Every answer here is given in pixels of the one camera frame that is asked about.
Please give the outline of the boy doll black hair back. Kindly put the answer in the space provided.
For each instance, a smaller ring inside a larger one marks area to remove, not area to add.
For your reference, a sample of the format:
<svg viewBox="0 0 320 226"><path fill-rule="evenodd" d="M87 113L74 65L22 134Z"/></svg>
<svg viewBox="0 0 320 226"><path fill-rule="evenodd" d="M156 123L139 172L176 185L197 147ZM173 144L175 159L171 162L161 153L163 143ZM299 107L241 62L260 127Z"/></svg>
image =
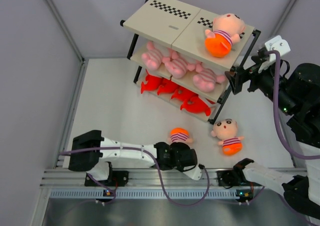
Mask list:
<svg viewBox="0 0 320 226"><path fill-rule="evenodd" d="M194 142L193 138L190 136L190 133L181 127L176 127L172 129L169 133L167 140L170 144L172 143L185 143L192 144Z"/></svg>

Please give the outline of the pink striped frog plush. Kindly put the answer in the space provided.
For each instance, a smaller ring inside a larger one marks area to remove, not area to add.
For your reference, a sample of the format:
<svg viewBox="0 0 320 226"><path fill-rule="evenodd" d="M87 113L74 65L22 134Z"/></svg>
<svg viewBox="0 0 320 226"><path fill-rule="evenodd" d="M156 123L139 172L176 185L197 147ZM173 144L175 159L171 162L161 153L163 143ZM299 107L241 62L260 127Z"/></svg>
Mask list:
<svg viewBox="0 0 320 226"><path fill-rule="evenodd" d="M166 70L175 79L182 78L188 71L195 70L196 66L201 63L200 61L177 51L173 51L169 57L164 57L162 62L164 63Z"/></svg>
<svg viewBox="0 0 320 226"><path fill-rule="evenodd" d="M216 84L222 84L227 79L224 74L216 74L212 69L204 67L204 64L197 64L195 71L196 74L192 77L192 81L201 92L212 92L215 90Z"/></svg>
<svg viewBox="0 0 320 226"><path fill-rule="evenodd" d="M151 71L157 70L161 64L171 60L172 50L168 47L149 41L146 48L147 51L141 55L141 60L146 68Z"/></svg>

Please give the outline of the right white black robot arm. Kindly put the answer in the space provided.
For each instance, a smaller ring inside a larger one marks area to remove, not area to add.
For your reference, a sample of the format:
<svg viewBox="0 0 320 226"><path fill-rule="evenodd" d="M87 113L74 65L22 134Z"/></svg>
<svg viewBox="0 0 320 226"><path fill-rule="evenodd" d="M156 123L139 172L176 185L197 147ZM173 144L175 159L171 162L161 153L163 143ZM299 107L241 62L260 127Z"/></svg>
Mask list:
<svg viewBox="0 0 320 226"><path fill-rule="evenodd" d="M305 161L307 175L291 175L245 158L232 170L235 182L265 186L296 212L320 218L320 67L302 63L286 78L279 63L258 72L257 65L225 72L234 94L250 82L248 91L260 90L273 104L277 136L293 157Z"/></svg>

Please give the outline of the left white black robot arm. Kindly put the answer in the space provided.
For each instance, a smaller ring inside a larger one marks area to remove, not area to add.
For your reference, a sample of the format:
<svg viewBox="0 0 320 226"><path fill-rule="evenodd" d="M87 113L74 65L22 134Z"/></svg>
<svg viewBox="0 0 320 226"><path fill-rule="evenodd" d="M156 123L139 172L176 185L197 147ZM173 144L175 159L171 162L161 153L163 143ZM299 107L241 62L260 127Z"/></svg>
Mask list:
<svg viewBox="0 0 320 226"><path fill-rule="evenodd" d="M177 170L192 180L202 176L196 151L186 129L176 127L167 141L154 144L130 144L102 137L100 130L91 130L72 140L68 169L86 172L102 186L113 180L112 168Z"/></svg>

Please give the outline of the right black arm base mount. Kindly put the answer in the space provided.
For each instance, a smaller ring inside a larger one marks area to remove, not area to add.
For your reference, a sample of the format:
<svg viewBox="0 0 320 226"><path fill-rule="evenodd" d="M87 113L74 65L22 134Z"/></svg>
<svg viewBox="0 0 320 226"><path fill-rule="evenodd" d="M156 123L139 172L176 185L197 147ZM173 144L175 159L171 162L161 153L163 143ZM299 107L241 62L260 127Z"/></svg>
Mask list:
<svg viewBox="0 0 320 226"><path fill-rule="evenodd" d="M248 182L239 179L232 173L232 170L218 170L216 174L218 185L224 188L260 186L260 184L255 182Z"/></svg>

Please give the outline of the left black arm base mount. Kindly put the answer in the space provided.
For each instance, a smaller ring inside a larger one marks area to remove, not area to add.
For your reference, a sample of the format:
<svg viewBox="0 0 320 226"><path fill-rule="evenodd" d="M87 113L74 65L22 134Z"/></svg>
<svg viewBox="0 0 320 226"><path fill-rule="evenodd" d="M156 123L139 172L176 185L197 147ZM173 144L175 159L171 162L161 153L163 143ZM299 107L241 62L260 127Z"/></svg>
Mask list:
<svg viewBox="0 0 320 226"><path fill-rule="evenodd" d="M95 180L97 180L99 183L101 183L104 186L107 187L124 187L127 185L129 180L129 172L126 170L116 170L111 173L111 176L108 177L108 179L105 180L98 180L98 178L94 177ZM84 181L85 187L97 187L98 184L96 184L95 181L93 181L87 174Z"/></svg>

